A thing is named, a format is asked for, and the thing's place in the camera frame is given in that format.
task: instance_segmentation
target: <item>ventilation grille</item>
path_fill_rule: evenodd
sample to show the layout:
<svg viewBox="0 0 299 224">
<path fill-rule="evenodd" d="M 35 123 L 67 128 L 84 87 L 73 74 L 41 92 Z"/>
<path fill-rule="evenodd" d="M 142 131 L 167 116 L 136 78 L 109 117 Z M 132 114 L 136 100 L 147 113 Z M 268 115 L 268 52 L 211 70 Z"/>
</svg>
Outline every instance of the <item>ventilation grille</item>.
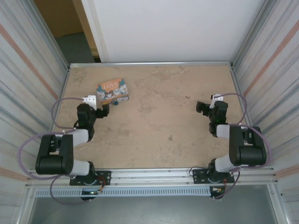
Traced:
<svg viewBox="0 0 299 224">
<path fill-rule="evenodd" d="M 90 197 L 82 195 L 80 189 L 53 189 L 55 197 Z M 143 188 L 104 188 L 97 197 L 124 197 L 124 196 L 210 196 L 209 186 L 195 187 L 143 187 Z M 49 189 L 39 189 L 36 197 L 51 197 Z"/>
</svg>

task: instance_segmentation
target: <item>small box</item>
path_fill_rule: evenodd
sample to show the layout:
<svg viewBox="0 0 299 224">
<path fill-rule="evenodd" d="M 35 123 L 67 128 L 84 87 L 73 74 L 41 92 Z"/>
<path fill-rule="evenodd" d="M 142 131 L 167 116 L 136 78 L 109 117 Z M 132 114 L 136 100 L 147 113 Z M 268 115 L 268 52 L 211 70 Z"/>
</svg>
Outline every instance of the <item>small box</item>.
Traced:
<svg viewBox="0 0 299 224">
<path fill-rule="evenodd" d="M 118 105 L 118 103 L 129 99 L 127 85 L 123 78 L 100 83 L 97 94 L 102 104 Z"/>
</svg>

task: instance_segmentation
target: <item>beige table surface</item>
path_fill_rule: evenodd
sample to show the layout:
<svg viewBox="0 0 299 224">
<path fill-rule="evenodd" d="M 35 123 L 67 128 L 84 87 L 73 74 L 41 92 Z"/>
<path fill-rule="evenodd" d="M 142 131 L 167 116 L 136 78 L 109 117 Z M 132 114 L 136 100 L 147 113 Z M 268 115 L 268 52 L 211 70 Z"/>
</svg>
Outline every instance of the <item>beige table surface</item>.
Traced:
<svg viewBox="0 0 299 224">
<path fill-rule="evenodd" d="M 119 77 L 129 101 L 111 106 L 108 117 L 96 121 L 93 139 L 74 148 L 75 159 L 96 168 L 182 168 L 207 166 L 228 153 L 228 140 L 213 137 L 208 117 L 195 110 L 198 100 L 210 103 L 212 94 L 235 92 L 228 66 L 72 68 L 64 97 L 94 95 L 98 83 Z M 237 122 L 238 98 L 224 101 L 227 122 Z M 60 125 L 74 124 L 79 103 L 62 103 Z"/>
</svg>

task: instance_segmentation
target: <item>metal base plate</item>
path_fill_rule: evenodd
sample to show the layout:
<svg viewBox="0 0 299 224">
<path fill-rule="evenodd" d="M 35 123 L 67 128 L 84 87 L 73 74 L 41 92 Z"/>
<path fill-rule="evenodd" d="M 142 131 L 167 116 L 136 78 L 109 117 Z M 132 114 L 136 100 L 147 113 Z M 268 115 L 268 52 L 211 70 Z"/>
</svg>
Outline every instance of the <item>metal base plate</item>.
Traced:
<svg viewBox="0 0 299 224">
<path fill-rule="evenodd" d="M 220 175 L 219 181 L 213 182 L 209 179 L 207 171 L 208 169 L 194 169 L 192 171 L 194 184 L 201 184 L 201 183 L 209 183 L 209 184 L 223 183 L 224 184 L 224 179 L 227 180 L 227 183 L 235 182 L 234 175 L 230 173 L 219 173 Z"/>
<path fill-rule="evenodd" d="M 105 179 L 105 185 L 110 185 L 110 180 L 111 180 L 111 171 L 107 170 L 97 170 L 96 171 L 96 176 L 101 176 Z M 78 178 L 70 179 L 70 185 L 71 186 L 82 186 L 82 185 L 87 185 L 87 186 L 102 186 L 103 183 L 99 182 L 98 180 L 95 180 L 92 184 L 86 184 L 82 183 Z"/>
</svg>

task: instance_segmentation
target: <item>corrugated metal wall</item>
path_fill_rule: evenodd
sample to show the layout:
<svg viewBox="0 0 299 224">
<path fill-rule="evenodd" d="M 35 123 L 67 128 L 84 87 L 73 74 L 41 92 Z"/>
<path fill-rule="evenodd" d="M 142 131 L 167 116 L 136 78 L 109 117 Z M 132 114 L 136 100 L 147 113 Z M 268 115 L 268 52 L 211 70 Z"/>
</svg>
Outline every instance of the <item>corrugated metal wall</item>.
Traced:
<svg viewBox="0 0 299 224">
<path fill-rule="evenodd" d="M 254 125 L 271 143 L 290 216 L 299 223 L 299 1 L 277 0 L 235 72 Z"/>
<path fill-rule="evenodd" d="M 60 96 L 68 68 L 38 11 L 28 0 L 0 1 L 0 223 L 14 223 L 27 177 L 19 145 L 52 124 L 51 105 Z M 38 140 L 22 161 L 34 168 Z"/>
</svg>

